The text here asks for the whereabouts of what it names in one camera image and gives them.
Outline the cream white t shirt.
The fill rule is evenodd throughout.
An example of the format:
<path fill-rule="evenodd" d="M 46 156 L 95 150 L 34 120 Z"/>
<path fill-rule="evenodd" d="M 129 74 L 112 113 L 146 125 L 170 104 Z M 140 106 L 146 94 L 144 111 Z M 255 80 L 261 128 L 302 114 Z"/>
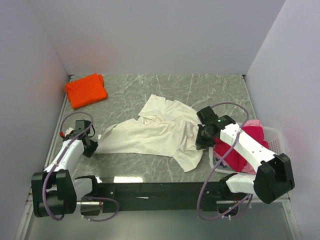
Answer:
<path fill-rule="evenodd" d="M 95 152 L 172 157 L 184 172 L 198 166 L 203 151 L 196 147 L 200 124 L 196 110 L 152 94 L 138 116 L 108 127 Z"/>

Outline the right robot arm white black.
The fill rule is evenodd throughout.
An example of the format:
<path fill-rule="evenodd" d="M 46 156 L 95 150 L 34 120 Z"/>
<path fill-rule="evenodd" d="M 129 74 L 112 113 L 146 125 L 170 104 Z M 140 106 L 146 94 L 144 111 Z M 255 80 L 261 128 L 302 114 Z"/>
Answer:
<path fill-rule="evenodd" d="M 266 204 L 295 188 L 290 158 L 276 154 L 249 136 L 230 116 L 218 116 L 210 106 L 197 112 L 200 120 L 195 144 L 198 149 L 216 145 L 216 139 L 233 147 L 255 171 L 235 173 L 221 181 L 219 193 L 230 200 L 237 193 L 254 194 Z"/>

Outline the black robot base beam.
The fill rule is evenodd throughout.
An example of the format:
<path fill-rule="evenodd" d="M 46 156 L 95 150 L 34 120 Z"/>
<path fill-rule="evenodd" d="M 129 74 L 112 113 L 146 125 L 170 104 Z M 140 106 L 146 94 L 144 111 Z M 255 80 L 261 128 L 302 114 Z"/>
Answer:
<path fill-rule="evenodd" d="M 98 201 L 109 198 L 117 201 L 99 200 L 103 213 L 120 211 L 195 210 L 203 186 L 202 182 L 164 183 L 98 183 L 83 201 Z M 202 194 L 200 209 L 216 212 L 219 201 L 237 203 L 245 193 L 232 193 L 222 182 L 209 182 Z"/>

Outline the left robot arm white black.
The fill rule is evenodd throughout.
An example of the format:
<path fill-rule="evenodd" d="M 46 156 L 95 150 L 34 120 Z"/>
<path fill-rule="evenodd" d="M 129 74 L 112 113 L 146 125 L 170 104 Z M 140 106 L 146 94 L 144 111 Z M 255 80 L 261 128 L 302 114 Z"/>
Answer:
<path fill-rule="evenodd" d="M 62 148 L 52 163 L 31 178 L 33 212 L 36 217 L 63 217 L 76 210 L 77 201 L 85 197 L 96 200 L 100 195 L 98 182 L 93 175 L 72 180 L 70 172 L 80 156 L 91 157 L 98 143 L 90 136 L 94 130 L 89 120 L 76 120 L 75 128 L 62 133 Z"/>

